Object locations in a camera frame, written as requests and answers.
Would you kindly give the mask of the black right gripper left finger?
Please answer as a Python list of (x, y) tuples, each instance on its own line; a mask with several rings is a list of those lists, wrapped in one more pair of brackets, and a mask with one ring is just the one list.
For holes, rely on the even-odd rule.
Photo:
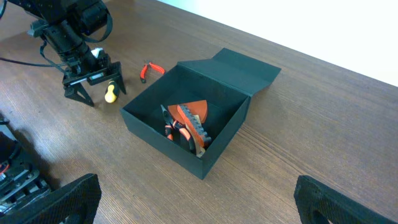
[(96, 174), (86, 174), (38, 201), (1, 218), (1, 224), (92, 224), (101, 200)]

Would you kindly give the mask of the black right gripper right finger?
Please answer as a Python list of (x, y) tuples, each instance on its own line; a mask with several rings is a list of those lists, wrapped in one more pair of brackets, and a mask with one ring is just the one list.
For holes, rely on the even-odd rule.
[(309, 175), (300, 175), (294, 199), (304, 224), (313, 223), (388, 223), (396, 224), (348, 198)]

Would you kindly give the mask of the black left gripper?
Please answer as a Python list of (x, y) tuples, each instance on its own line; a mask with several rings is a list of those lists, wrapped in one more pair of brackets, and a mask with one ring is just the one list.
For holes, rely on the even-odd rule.
[(80, 82), (87, 81), (93, 86), (106, 80), (110, 80), (108, 86), (112, 94), (118, 95), (120, 92), (127, 94), (121, 73), (121, 63), (112, 62), (105, 51), (101, 51), (98, 58), (87, 53), (82, 63), (64, 73), (62, 81), (65, 90), (64, 97), (94, 107), (91, 97)]

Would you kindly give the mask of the yellow black stubby screwdriver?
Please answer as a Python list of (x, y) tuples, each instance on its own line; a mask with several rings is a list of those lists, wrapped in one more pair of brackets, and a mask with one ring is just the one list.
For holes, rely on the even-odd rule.
[(114, 80), (112, 80), (108, 83), (104, 99), (107, 103), (114, 103), (118, 99), (118, 96), (119, 86)]

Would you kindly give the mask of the orange black long-nose pliers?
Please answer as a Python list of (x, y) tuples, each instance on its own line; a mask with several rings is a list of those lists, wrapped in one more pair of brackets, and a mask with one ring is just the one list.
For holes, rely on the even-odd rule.
[(190, 132), (182, 123), (173, 119), (170, 112), (164, 107), (164, 105), (161, 105), (160, 107), (162, 110), (163, 119), (165, 121), (165, 136), (169, 140), (173, 141), (174, 137), (172, 135), (172, 131), (178, 131), (182, 135), (182, 137), (186, 140), (186, 142), (188, 142), (189, 151), (192, 154), (195, 154), (196, 147), (195, 147), (195, 142), (193, 140), (193, 136), (190, 134)]

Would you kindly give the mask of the orange socket rail holder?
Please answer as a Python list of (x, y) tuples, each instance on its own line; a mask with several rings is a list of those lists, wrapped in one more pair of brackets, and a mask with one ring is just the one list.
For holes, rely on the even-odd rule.
[(208, 147), (211, 143), (211, 137), (209, 137), (208, 133), (202, 127), (201, 122), (197, 121), (195, 116), (185, 105), (177, 105), (177, 111), (183, 118), (185, 125), (192, 131), (199, 145), (201, 147)]

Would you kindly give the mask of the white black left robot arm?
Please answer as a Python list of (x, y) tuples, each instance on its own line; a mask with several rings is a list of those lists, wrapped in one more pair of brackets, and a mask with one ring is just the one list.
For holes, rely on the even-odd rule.
[(84, 89), (83, 81), (97, 85), (107, 81), (106, 96), (116, 100), (125, 93), (120, 62), (112, 62), (102, 49), (91, 50), (90, 36), (102, 27), (106, 28), (100, 41), (104, 41), (113, 29), (113, 18), (102, 0), (10, 0), (26, 13), (36, 17), (30, 25), (29, 35), (40, 37), (43, 44), (40, 53), (50, 45), (61, 59), (57, 64), (49, 60), (47, 66), (63, 73), (65, 97), (88, 106), (94, 103)]

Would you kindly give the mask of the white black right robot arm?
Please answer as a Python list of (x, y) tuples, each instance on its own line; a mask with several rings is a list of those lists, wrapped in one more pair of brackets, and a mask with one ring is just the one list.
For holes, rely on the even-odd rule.
[[(94, 222), (101, 199), (96, 174), (86, 174), (52, 190), (1, 120), (1, 223)], [(302, 223), (390, 223), (309, 175), (297, 179), (294, 199)]]

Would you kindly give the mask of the small orange cutting pliers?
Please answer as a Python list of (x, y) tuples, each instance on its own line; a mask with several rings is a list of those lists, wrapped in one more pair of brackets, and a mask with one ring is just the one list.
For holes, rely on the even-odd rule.
[(165, 69), (163, 67), (161, 67), (160, 65), (157, 65), (151, 61), (146, 61), (144, 63), (144, 66), (140, 72), (139, 78), (141, 80), (142, 83), (146, 83), (146, 73), (148, 70), (155, 70), (156, 72), (164, 75), (165, 74)]

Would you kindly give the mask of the black open box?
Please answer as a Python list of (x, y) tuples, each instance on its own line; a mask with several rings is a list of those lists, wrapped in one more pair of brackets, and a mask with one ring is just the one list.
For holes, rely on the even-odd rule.
[[(128, 130), (199, 179), (204, 179), (246, 119), (251, 98), (280, 72), (260, 60), (223, 48), (204, 60), (180, 61), (121, 108)], [(161, 107), (206, 100), (203, 125), (211, 143), (201, 157), (165, 136)]]

